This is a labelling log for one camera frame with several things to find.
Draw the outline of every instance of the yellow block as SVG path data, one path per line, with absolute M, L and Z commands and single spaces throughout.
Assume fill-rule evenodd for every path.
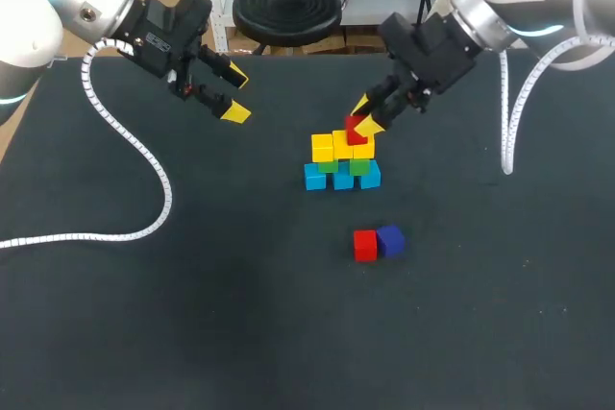
M 373 136 L 376 133 L 384 132 L 384 128 L 371 115 L 368 115 L 355 127 L 355 132 L 361 136 Z
M 353 158 L 374 158 L 376 156 L 376 139 L 373 135 L 367 137 L 367 143 L 353 146 Z
M 314 163 L 333 162 L 332 134 L 313 134 L 311 136 L 311 161 Z
M 243 124 L 250 117 L 250 114 L 252 112 L 233 100 L 231 107 L 220 118 L 235 122 L 236 124 Z
M 345 160 L 353 158 L 355 151 L 352 146 L 348 145 L 345 130 L 336 130 L 333 132 L 333 157 L 335 160 Z

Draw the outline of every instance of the red block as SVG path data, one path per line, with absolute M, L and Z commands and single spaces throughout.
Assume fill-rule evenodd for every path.
M 361 144 L 367 143 L 367 138 L 355 131 L 355 127 L 360 124 L 364 118 L 365 117 L 362 115 L 350 115 L 346 117 L 346 139 L 349 146 L 360 146 Z
M 371 263 L 378 257 L 378 242 L 374 230 L 355 231 L 355 261 Z

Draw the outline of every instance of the black mat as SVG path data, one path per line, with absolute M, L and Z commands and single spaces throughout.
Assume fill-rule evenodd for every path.
M 532 63 L 512 60 L 514 86 Z M 121 59 L 93 80 L 159 156 L 169 222 L 128 244 L 0 253 L 0 409 L 605 409 L 615 406 L 615 61 L 550 71 L 499 169 L 499 68 L 381 136 L 383 186 L 307 193 L 309 136 L 379 57 L 241 61 L 244 127 Z M 125 232 L 158 215 L 150 167 L 89 106 L 79 63 L 40 84 L 0 165 L 2 238 Z M 398 224 L 401 261 L 353 262 Z

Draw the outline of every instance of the block tower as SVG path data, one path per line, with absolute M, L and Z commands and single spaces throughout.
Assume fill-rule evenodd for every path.
M 361 189 L 380 187 L 381 170 L 374 160 L 376 140 L 355 131 L 362 116 L 346 117 L 345 130 L 311 137 L 311 160 L 305 166 L 306 189 L 327 189 L 327 175 L 332 175 L 336 191 L 353 189 L 355 178 Z

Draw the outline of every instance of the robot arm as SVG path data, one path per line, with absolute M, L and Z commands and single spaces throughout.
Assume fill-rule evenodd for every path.
M 578 35 L 574 0 L 451 0 L 453 12 L 433 15 L 414 27 L 393 14 L 379 28 L 393 74 L 368 90 L 353 110 L 365 119 L 362 135 L 387 130 L 407 106 L 424 112 L 433 94 L 441 94 L 469 72 L 483 50 L 502 52 L 520 38 L 538 56 Z M 591 34 L 615 35 L 612 0 L 583 0 L 582 16 Z M 579 70 L 604 60 L 611 49 L 583 46 L 553 64 Z
M 202 45 L 211 2 L 180 0 L 174 8 L 159 0 L 0 0 L 0 123 L 4 122 L 53 61 L 62 43 L 62 27 L 90 44 L 101 38 L 131 43 L 128 57 L 185 100 L 195 97 L 217 118 L 243 123 L 250 111 L 229 96 L 200 83 L 191 72 L 200 60 L 235 87 L 247 76 L 224 55 Z

